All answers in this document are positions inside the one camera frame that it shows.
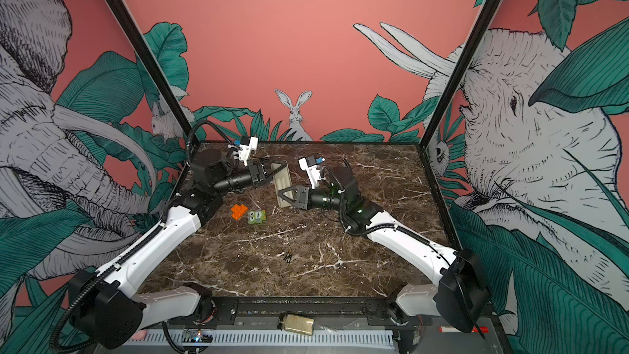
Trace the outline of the black mounting rail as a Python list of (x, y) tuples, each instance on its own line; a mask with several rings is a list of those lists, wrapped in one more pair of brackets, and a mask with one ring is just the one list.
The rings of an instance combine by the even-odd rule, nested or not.
[(238, 317), (271, 317), (285, 314), (309, 318), (363, 318), (370, 326), (396, 328), (386, 298), (334, 297), (215, 297), (209, 325), (234, 325)]

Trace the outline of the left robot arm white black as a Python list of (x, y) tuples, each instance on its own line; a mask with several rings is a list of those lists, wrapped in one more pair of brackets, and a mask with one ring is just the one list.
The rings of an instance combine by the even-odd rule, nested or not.
[(49, 347), (71, 353), (93, 344), (113, 349), (136, 332), (176, 318), (204, 325), (216, 315), (212, 291), (186, 284), (139, 294), (146, 278), (221, 208), (224, 195), (272, 182), (286, 162), (247, 159), (247, 154), (199, 151), (190, 162), (191, 188), (170, 200), (151, 229), (128, 249), (94, 272), (79, 272), (68, 283), (69, 306), (52, 329)]

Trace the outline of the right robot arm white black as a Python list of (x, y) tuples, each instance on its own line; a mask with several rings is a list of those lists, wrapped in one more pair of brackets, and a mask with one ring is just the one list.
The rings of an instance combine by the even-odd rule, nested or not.
[(392, 318), (440, 316), (463, 333), (479, 332), (478, 319), (491, 290), (477, 254), (438, 244), (403, 225), (382, 206), (368, 200), (348, 167), (327, 171), (327, 185), (296, 185), (278, 196), (301, 210), (335, 210), (343, 231), (388, 248), (425, 277), (427, 285), (406, 285), (390, 307)]

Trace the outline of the white remote control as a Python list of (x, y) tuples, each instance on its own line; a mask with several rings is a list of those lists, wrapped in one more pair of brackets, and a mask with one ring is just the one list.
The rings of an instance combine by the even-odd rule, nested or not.
[(288, 197), (290, 198), (290, 202), (287, 202), (285, 199), (280, 197), (281, 190), (293, 186), (288, 164), (282, 161), (274, 161), (271, 163), (271, 167), (272, 167), (272, 170), (278, 171), (278, 173), (274, 174), (274, 179), (273, 179), (278, 206), (280, 208), (291, 207), (292, 206), (291, 202), (293, 200), (293, 197), (291, 194), (288, 195)]

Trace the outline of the small circuit board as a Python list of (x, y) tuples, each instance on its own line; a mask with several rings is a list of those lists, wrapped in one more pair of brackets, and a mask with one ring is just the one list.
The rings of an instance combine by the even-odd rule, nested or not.
[(187, 329), (183, 331), (182, 344), (183, 345), (203, 345), (210, 344), (214, 340), (214, 334), (209, 330), (191, 330)]

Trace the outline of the brass metal box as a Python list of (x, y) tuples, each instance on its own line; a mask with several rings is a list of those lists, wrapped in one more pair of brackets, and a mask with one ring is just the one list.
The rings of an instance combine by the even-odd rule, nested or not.
[(280, 318), (279, 325), (283, 331), (311, 336), (314, 332), (314, 322), (309, 317), (286, 314)]

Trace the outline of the red white marker pen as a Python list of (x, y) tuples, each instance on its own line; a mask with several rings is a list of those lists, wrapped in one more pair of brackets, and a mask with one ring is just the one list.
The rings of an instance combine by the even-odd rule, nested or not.
[[(453, 326), (440, 326), (439, 327), (439, 332), (443, 333), (443, 334), (458, 334), (460, 333), (460, 330), (458, 330), (457, 328), (453, 327)], [(488, 334), (489, 333), (489, 329), (488, 327), (473, 327), (473, 329), (471, 330), (471, 333), (475, 333), (475, 334)]]

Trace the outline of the orange toy brick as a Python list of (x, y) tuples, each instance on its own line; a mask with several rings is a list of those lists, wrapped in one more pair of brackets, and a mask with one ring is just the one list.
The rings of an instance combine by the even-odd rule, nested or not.
[(231, 217), (234, 220), (239, 221), (248, 213), (249, 208), (243, 204), (236, 204), (230, 208), (230, 211), (231, 211)]

